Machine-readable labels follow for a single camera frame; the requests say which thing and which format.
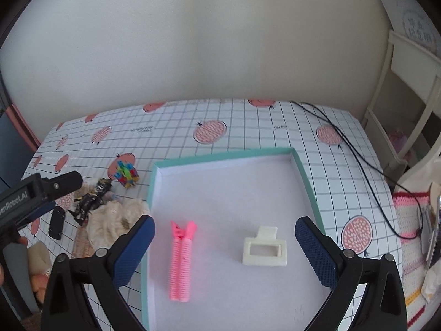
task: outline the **pink object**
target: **pink object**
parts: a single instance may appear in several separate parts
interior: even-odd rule
[[[56,172],[59,172],[67,163],[67,161],[69,160],[69,155],[63,155],[57,162],[57,164],[55,164],[55,168],[54,170]]]
[[[250,105],[254,107],[270,107],[274,108],[273,105],[276,102],[275,100],[256,100],[256,99],[250,99],[248,100]]]
[[[38,163],[41,162],[41,158],[42,158],[42,157],[43,157],[42,155],[39,155],[39,156],[37,157],[37,159],[36,159],[35,162],[34,162],[34,168],[35,168],[36,166],[38,166]]]
[[[62,207],[64,210],[68,210],[73,202],[74,202],[74,193],[69,193],[55,201],[55,203],[59,207]]]
[[[329,144],[330,146],[335,146],[343,142],[339,134],[329,124],[325,124],[317,128],[316,133],[318,139],[320,139],[323,143]]]
[[[393,195],[393,203],[396,207],[409,207],[411,205],[415,206],[418,205],[416,203],[416,200],[412,197],[407,197],[404,192],[402,193],[394,193]],[[420,204],[424,203],[427,204],[429,202],[429,196],[428,195],[421,195],[426,193],[414,193],[414,195],[418,198],[418,201]]]
[[[100,141],[102,141],[112,130],[112,127],[107,126],[104,128],[101,128],[98,132],[95,132],[92,136],[92,143],[100,144]]]
[[[220,120],[198,123],[193,137],[201,144],[211,144],[219,140],[227,131],[227,125]]]
[[[387,136],[389,137],[389,140],[397,153],[399,153],[399,151],[403,149],[404,145],[407,142],[407,136],[400,130],[394,130],[393,132],[390,132]],[[409,161],[411,160],[411,157],[412,153],[409,150],[403,157],[403,159]]]
[[[177,223],[171,222],[170,300],[187,302],[190,299],[191,245],[196,229],[193,221],[188,222],[186,229],[180,229]]]
[[[352,249],[356,254],[365,252],[372,241],[372,225],[370,221],[357,215],[350,219],[341,233],[341,244],[345,249]]]
[[[38,232],[39,227],[40,227],[40,218],[35,219],[32,222],[32,224],[30,225],[30,233],[31,233],[31,235],[35,236],[35,234],[37,234],[37,232]]]
[[[164,104],[165,104],[165,102],[149,103],[144,106],[143,110],[146,113],[153,112],[153,111],[157,110],[158,108],[161,108]]]
[[[418,230],[411,230],[411,231],[405,231],[401,232],[400,235],[404,236],[405,238],[414,238],[417,235]],[[401,245],[410,243],[412,240],[409,239],[400,239]]]
[[[65,135],[61,138],[61,140],[58,142],[57,146],[55,147],[56,150],[60,149],[61,146],[63,146],[69,139],[68,135]]]
[[[84,121],[85,121],[86,123],[92,122],[92,121],[93,121],[93,118],[95,118],[97,115],[98,115],[98,113],[90,114],[90,115],[88,115],[88,116],[85,118]]]

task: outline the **knitted blanket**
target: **knitted blanket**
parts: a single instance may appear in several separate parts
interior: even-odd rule
[[[429,208],[429,192],[415,193],[422,208]],[[412,237],[418,230],[418,204],[408,193],[394,193],[392,199],[395,205],[396,216],[402,236]],[[426,300],[421,295],[426,276],[424,258],[421,252],[421,239],[401,239],[403,252],[403,290],[406,300],[407,328],[424,313]]]

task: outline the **white tray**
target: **white tray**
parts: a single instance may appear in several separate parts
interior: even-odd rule
[[[304,215],[323,225],[293,149],[158,162],[148,201],[156,235],[143,260],[141,288],[150,331],[303,330],[329,294],[294,234]],[[168,298],[171,220],[198,225],[188,303]],[[244,239],[260,225],[278,227],[277,238],[287,241],[287,266],[242,264]]]

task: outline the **fluffy white toy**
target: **fluffy white toy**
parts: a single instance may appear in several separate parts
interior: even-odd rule
[[[116,239],[127,234],[144,214],[150,214],[149,207],[140,199],[133,199],[124,205],[118,201],[108,202],[91,211],[86,230],[93,249],[109,249]]]

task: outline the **white poster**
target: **white poster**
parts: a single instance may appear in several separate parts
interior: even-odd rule
[[[381,0],[396,33],[441,57],[441,35],[416,0]]]

